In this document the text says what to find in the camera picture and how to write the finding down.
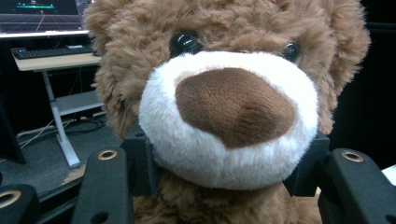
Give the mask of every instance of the white fur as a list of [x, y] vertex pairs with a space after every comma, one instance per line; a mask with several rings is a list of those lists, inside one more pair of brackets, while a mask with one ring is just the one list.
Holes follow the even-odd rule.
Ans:
[[[225, 67], [246, 69], [268, 82], [292, 105], [296, 119], [277, 139], [227, 149], [211, 133], [191, 127], [176, 104], [185, 77]], [[295, 64], [269, 53], [200, 52], [184, 54], [155, 69], [145, 88], [140, 125], [155, 146], [155, 160], [167, 170], [210, 188], [257, 189], [291, 174], [315, 137], [318, 99], [312, 81]]]

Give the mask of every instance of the white metal desk leg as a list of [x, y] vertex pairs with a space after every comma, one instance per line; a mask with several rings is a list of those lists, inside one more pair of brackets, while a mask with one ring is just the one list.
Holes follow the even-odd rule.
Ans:
[[50, 79], [48, 77], [47, 71], [42, 71], [41, 75], [44, 78], [44, 83], [46, 85], [47, 94], [49, 96], [50, 108], [52, 110], [52, 115], [55, 120], [56, 128], [58, 129], [58, 134], [56, 135], [59, 145], [61, 145], [64, 156], [66, 157], [67, 163], [70, 168], [76, 168], [81, 165], [78, 156], [67, 139], [66, 133], [64, 132], [64, 125], [62, 124], [61, 115], [59, 114], [58, 106], [55, 102], [55, 97], [52, 92], [52, 87], [50, 86]]

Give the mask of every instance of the teddy bear's face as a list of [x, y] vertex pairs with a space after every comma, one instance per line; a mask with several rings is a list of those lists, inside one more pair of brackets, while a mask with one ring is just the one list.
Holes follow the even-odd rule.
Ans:
[[286, 178], [369, 43], [353, 0], [102, 0], [86, 22], [110, 125], [139, 117], [159, 165], [210, 188]]

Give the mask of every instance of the wooden desk top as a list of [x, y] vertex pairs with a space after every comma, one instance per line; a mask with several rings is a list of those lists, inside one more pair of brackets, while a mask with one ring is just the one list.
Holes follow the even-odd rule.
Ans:
[[73, 54], [48, 58], [23, 59], [15, 58], [20, 71], [49, 71], [63, 68], [97, 65], [100, 57], [93, 56], [91, 53]]

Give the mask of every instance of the stuffed animal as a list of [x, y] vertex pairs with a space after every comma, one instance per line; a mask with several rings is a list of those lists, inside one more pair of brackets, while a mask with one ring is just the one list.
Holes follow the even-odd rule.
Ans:
[[120, 138], [139, 122], [161, 167], [135, 223], [320, 223], [282, 181], [370, 43], [357, 0], [97, 0], [95, 88]]

